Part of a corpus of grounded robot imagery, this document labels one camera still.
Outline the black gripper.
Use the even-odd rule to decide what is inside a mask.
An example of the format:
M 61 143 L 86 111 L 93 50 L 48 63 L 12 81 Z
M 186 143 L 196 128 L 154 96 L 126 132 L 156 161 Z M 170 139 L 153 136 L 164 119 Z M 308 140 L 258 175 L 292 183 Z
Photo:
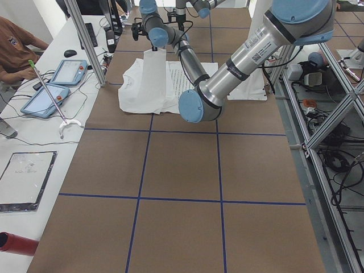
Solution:
M 145 36 L 146 32 L 142 25 L 142 22 L 133 23 L 131 26 L 132 36 L 134 40 L 139 40 L 140 36 Z M 156 52 L 158 50 L 157 47 L 152 46 L 152 50 Z

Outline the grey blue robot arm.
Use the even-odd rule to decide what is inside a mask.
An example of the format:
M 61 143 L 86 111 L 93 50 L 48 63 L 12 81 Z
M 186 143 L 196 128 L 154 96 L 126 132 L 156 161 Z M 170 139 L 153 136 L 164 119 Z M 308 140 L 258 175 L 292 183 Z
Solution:
M 179 97 L 179 113 L 187 122 L 213 121 L 227 95 L 281 46 L 327 42 L 333 36 L 335 1 L 273 1 L 262 25 L 210 78 Z
M 163 22 L 155 1 L 140 1 L 139 11 L 142 21 L 133 23 L 131 28 L 133 39 L 137 41 L 139 36 L 146 36 L 155 48 L 163 48 L 167 45 L 173 47 L 195 91 L 200 92 L 200 83 L 209 79 L 210 76 L 189 44 L 186 33 Z

